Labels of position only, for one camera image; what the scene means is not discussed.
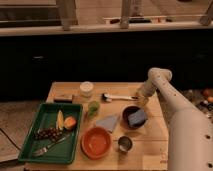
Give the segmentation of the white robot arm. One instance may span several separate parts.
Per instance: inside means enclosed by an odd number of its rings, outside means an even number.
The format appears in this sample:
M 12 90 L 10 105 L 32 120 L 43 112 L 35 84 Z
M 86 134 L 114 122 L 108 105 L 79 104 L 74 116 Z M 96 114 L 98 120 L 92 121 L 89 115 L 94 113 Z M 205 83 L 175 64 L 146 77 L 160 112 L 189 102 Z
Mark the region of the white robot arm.
M 213 171 L 213 123 L 170 84 L 171 79 L 169 69 L 150 68 L 138 88 L 142 99 L 159 90 L 171 107 L 168 171 Z

